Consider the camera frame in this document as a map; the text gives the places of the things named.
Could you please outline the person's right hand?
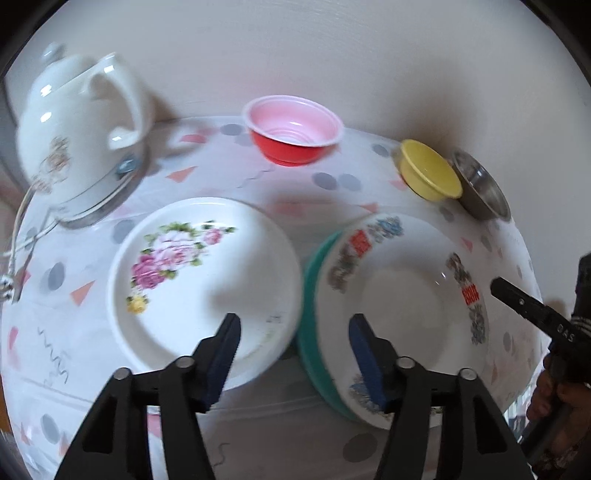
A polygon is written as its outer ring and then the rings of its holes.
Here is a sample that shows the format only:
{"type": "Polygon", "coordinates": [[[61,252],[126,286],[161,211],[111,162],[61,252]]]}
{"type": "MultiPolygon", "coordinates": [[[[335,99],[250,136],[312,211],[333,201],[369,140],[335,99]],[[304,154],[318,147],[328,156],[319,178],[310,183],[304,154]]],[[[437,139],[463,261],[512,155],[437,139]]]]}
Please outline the person's right hand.
{"type": "Polygon", "coordinates": [[[541,453],[531,459],[539,479],[588,479],[590,477],[590,387],[569,383],[567,374],[550,356],[543,361],[527,418],[549,432],[541,453]]]}

